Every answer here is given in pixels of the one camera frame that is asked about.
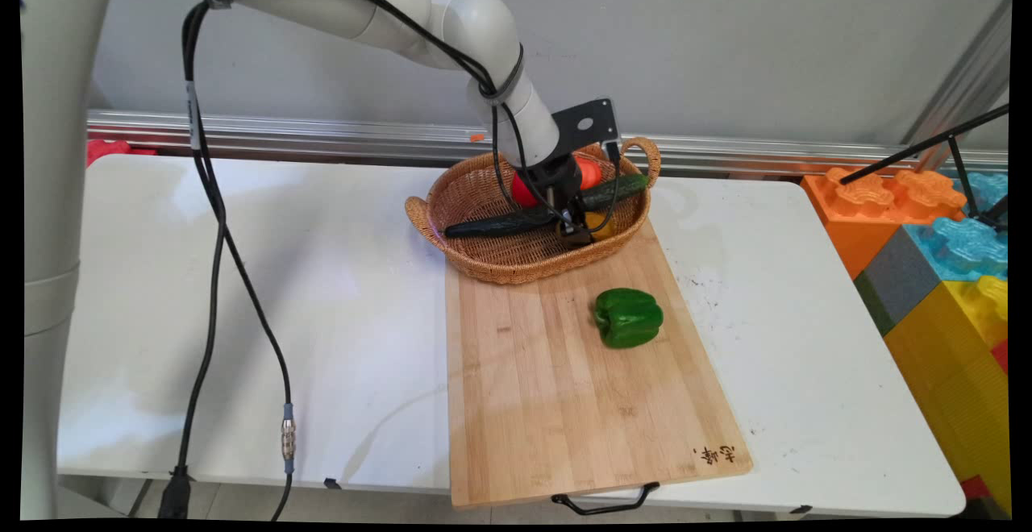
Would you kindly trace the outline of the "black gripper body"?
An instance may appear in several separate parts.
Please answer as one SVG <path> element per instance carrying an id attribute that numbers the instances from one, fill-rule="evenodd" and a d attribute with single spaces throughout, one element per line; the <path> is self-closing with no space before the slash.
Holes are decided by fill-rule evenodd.
<path id="1" fill-rule="evenodd" d="M 574 223 L 584 223 L 582 172 L 574 155 L 561 155 L 528 169 L 528 190 L 538 202 L 528 213 L 538 222 L 557 219 L 556 211 Z"/>

